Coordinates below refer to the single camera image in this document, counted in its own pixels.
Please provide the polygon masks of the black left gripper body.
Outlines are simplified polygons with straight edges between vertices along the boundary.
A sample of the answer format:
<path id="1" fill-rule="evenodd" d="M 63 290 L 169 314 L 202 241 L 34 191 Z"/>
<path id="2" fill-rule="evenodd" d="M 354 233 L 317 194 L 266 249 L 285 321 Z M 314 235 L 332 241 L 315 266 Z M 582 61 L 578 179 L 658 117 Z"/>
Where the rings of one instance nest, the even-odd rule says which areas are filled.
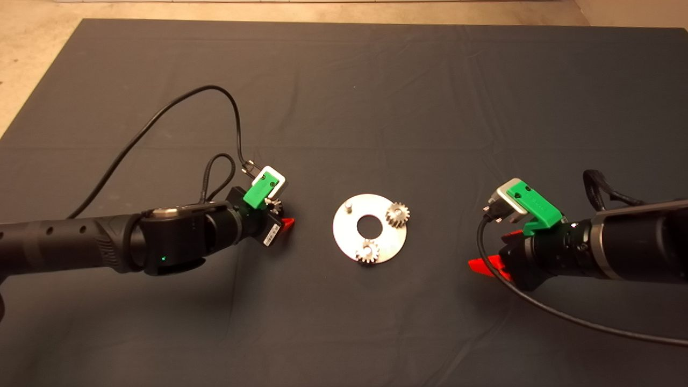
<path id="1" fill-rule="evenodd" d="M 265 207 L 254 209 L 243 199 L 246 190 L 232 187 L 226 196 L 228 208 L 238 224 L 238 237 L 234 244 L 253 238 L 265 247 L 270 247 L 283 230 L 284 215 L 282 201 L 268 199 Z"/>

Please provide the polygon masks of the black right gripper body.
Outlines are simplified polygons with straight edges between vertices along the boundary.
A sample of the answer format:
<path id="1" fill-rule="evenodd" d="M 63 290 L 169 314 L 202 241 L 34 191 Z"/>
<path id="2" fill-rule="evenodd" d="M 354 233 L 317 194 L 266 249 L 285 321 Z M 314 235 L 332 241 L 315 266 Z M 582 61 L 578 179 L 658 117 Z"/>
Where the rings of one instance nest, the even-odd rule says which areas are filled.
<path id="1" fill-rule="evenodd" d="M 583 224 L 557 224 L 522 240 L 502 240 L 499 257 L 520 291 L 535 291 L 546 280 L 557 276 L 583 276 L 578 261 L 583 252 Z"/>

